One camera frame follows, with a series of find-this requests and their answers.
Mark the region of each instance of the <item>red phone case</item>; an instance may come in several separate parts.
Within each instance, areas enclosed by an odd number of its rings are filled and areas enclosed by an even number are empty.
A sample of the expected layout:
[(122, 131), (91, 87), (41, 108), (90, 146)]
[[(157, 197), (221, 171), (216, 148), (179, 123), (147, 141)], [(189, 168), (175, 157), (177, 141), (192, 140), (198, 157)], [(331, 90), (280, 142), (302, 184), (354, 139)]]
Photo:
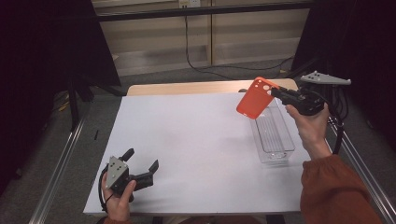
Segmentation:
[(274, 99), (271, 95), (272, 88), (279, 89), (279, 86), (263, 77), (256, 77), (236, 107), (236, 111), (250, 119), (256, 119)]

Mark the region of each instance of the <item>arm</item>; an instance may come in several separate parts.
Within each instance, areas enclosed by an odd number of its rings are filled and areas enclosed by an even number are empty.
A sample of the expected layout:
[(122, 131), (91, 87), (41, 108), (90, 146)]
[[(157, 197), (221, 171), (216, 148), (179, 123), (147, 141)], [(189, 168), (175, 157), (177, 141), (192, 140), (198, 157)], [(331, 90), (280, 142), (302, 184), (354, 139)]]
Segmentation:
[(132, 224), (129, 220), (129, 197), (134, 192), (136, 181), (128, 183), (125, 191), (121, 196), (114, 195), (113, 190), (106, 189), (107, 173), (104, 174), (102, 180), (102, 192), (105, 197), (108, 217), (105, 219), (105, 224)]
[(300, 206), (306, 223), (381, 223), (359, 176), (330, 152), (325, 140), (327, 105), (309, 117), (300, 115), (292, 105), (286, 109), (311, 158), (303, 163)]

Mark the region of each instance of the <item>clear plastic container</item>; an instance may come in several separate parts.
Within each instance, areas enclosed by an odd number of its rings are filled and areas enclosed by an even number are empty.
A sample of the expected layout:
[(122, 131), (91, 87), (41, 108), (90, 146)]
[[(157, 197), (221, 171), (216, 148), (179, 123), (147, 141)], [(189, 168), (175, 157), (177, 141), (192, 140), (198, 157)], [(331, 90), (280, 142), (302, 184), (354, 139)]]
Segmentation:
[(274, 99), (258, 118), (250, 120), (261, 162), (287, 161), (295, 149), (280, 105)]

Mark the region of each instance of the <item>hand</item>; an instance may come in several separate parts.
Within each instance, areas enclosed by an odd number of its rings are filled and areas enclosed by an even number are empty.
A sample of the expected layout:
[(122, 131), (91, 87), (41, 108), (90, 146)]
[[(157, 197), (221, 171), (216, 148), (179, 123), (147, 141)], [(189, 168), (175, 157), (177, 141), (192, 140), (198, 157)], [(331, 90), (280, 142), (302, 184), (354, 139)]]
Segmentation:
[(327, 104), (324, 105), (323, 110), (313, 116), (301, 115), (292, 105), (286, 105), (286, 110), (294, 118), (303, 147), (311, 160), (331, 156), (332, 153), (325, 140), (327, 120), (330, 115)]
[(136, 187), (136, 181), (131, 181), (125, 188), (125, 191), (121, 196), (113, 195), (112, 189), (106, 189), (106, 178), (107, 172), (103, 175), (102, 179), (102, 192), (105, 197), (105, 201), (108, 199), (107, 213), (108, 217), (115, 221), (128, 221), (130, 217), (129, 211), (129, 197), (134, 192), (134, 187)]

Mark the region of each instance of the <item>gray floor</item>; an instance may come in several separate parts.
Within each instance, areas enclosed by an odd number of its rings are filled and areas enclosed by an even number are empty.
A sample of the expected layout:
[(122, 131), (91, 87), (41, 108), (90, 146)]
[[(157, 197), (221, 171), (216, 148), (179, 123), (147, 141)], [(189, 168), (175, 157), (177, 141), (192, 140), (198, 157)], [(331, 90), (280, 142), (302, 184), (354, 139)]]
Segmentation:
[[(270, 67), (281, 60), (257, 63), (242, 63), (247, 67)], [(288, 69), (290, 62), (282, 69)], [(279, 68), (266, 71), (250, 71), (234, 68), (210, 70), (235, 79), (252, 79), (256, 76), (283, 77)], [(129, 86), (149, 83), (172, 83), (191, 81), (225, 80), (214, 74), (204, 74), (192, 69), (122, 77), (121, 90)], [(92, 187), (92, 180), (98, 170), (106, 148), (114, 119), (120, 106), (120, 98), (109, 95), (100, 89), (92, 88), (95, 99), (92, 103), (80, 103), (81, 110), (87, 109), (84, 127), (79, 135), (70, 160), (65, 167), (62, 180), (45, 214), (45, 223), (96, 223), (97, 217), (82, 214), (85, 202)], [(369, 169), (380, 183), (389, 198), (396, 202), (396, 151), (389, 147), (385, 139), (375, 129), (367, 125), (366, 117), (357, 105), (350, 102), (350, 113), (345, 121), (346, 133), (351, 138)], [(61, 157), (64, 145), (70, 136), (70, 111), (54, 110), (46, 131), (36, 146), (30, 160), (22, 167), (23, 175), (12, 180), (0, 198), (0, 223), (28, 223), (31, 219), (51, 174)], [(303, 223), (299, 214), (286, 216), (287, 223)], [(134, 217), (134, 223), (147, 224), (151, 217)]]

